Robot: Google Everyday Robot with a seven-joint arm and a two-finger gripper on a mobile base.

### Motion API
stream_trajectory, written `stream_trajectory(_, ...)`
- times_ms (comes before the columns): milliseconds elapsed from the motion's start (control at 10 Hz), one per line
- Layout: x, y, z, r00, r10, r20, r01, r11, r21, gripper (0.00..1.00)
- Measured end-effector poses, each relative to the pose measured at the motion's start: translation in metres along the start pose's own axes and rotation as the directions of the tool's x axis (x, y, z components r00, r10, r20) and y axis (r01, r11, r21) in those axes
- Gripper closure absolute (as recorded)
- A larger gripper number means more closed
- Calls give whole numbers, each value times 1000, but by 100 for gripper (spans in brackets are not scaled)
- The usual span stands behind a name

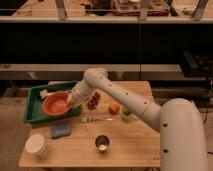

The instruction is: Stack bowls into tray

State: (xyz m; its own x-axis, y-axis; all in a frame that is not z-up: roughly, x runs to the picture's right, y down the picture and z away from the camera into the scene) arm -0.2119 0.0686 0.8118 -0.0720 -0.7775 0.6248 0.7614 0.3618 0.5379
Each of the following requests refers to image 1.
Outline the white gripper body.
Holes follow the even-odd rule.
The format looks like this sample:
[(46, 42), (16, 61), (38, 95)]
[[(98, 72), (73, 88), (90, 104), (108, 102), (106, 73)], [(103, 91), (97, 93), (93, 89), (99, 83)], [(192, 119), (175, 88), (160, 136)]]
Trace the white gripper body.
[(79, 107), (92, 93), (93, 89), (86, 81), (78, 82), (68, 94), (67, 106), (72, 108)]

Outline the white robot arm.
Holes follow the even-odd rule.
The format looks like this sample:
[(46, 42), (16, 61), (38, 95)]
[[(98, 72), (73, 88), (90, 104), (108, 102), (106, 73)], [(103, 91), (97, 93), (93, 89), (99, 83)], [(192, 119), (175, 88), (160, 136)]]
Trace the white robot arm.
[(161, 171), (208, 171), (203, 120), (196, 105), (184, 98), (162, 106), (108, 79), (104, 68), (89, 68), (68, 95), (67, 104), (78, 107), (100, 89), (160, 133)]

